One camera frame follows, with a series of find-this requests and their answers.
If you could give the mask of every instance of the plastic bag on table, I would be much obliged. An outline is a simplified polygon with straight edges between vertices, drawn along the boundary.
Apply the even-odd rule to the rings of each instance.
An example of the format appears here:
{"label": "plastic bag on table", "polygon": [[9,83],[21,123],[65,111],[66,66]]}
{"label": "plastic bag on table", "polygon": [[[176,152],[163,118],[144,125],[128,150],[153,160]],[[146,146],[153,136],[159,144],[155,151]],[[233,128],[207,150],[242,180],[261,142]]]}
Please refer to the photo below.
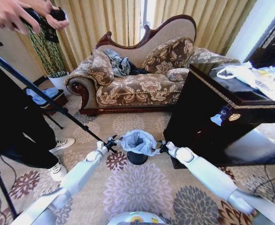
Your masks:
{"label": "plastic bag on table", "polygon": [[154,156],[157,154],[152,149],[156,149],[157,142],[153,136],[143,130],[131,130],[125,134],[120,142],[125,151],[132,151],[137,154]]}

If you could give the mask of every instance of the crumpled clothing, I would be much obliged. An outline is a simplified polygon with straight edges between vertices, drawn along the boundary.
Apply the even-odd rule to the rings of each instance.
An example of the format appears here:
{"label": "crumpled clothing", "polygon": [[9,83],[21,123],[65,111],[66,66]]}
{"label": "crumpled clothing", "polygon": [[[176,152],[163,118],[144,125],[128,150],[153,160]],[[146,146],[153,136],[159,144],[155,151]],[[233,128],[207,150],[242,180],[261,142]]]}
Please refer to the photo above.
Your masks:
{"label": "crumpled clothing", "polygon": [[[58,89],[48,88],[46,90],[42,90],[42,92],[46,94],[48,97],[52,98],[58,94]],[[33,90],[29,88],[26,89],[26,94],[30,95],[32,97],[32,100],[38,105],[43,105],[46,103],[46,100],[44,100],[41,96],[39,96],[37,93],[35,93]]]}
{"label": "crumpled clothing", "polygon": [[124,57],[123,59],[121,56],[111,50],[105,49],[104,53],[109,57],[111,66],[113,68],[114,76],[117,77],[124,77],[128,75],[137,75],[137,74],[147,74],[148,71],[144,69],[137,68],[132,62],[129,61],[128,57]]}

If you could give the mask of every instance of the sticker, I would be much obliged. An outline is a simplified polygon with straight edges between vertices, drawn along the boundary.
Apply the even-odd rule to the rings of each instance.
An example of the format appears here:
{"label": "sticker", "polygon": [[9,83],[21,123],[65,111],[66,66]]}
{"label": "sticker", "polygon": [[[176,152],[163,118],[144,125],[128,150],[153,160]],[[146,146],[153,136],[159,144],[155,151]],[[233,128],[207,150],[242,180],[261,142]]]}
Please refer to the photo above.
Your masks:
{"label": "sticker", "polygon": [[222,122],[225,121],[230,115],[232,114],[231,112],[231,107],[229,108],[227,106],[223,106],[221,110],[213,117],[211,117],[211,121],[218,126],[222,125]]}
{"label": "sticker", "polygon": [[151,221],[152,221],[152,223],[154,223],[154,224],[158,224],[158,219],[151,218]]}

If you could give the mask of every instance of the dark wooden cabinet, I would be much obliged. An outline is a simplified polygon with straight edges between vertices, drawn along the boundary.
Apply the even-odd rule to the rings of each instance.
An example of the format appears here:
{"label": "dark wooden cabinet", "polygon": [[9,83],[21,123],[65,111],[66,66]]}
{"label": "dark wooden cabinet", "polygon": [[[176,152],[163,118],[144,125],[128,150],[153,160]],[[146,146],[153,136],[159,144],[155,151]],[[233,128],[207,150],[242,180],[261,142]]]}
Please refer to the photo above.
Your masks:
{"label": "dark wooden cabinet", "polygon": [[[194,64],[167,128],[166,141],[189,147],[215,165],[231,165],[224,149],[260,123],[275,123],[275,101],[251,91],[232,93],[213,80],[213,64]],[[226,108],[221,126],[211,117]]]}

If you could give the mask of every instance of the floral rug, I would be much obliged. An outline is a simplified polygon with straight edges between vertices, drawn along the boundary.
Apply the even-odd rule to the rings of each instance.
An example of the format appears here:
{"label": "floral rug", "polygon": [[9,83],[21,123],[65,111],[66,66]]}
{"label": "floral rug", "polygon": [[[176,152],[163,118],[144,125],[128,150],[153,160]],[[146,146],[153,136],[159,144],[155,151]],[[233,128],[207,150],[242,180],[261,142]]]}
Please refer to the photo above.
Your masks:
{"label": "floral rug", "polygon": [[[162,132],[170,114],[166,112],[103,114],[87,117],[77,112],[80,99],[71,96],[66,107],[90,130],[102,139],[132,129],[151,133],[162,140]],[[96,140],[69,119],[56,113],[53,118],[64,129],[60,130],[51,121],[57,138],[74,137],[76,142],[68,149],[58,152],[62,163],[70,170],[86,154],[96,148]],[[262,133],[275,139],[275,124],[258,127]],[[117,154],[109,152],[83,190],[62,209],[55,212],[57,225],[105,225],[116,214],[142,210],[156,213],[172,225],[249,225],[254,214],[245,215],[214,196],[188,170],[174,170],[170,157],[161,154],[149,157],[143,165],[133,165],[120,147]],[[47,170],[36,169],[13,162],[4,157],[16,170],[0,159],[0,171],[17,212],[28,207],[42,194],[54,191],[59,182],[48,175]],[[221,168],[243,190],[252,193],[267,181],[263,166],[236,166]],[[267,174],[275,177],[275,165],[267,166]],[[275,203],[275,194],[270,182],[260,186],[256,193]],[[11,213],[0,191],[2,199],[0,225],[10,224]]]}

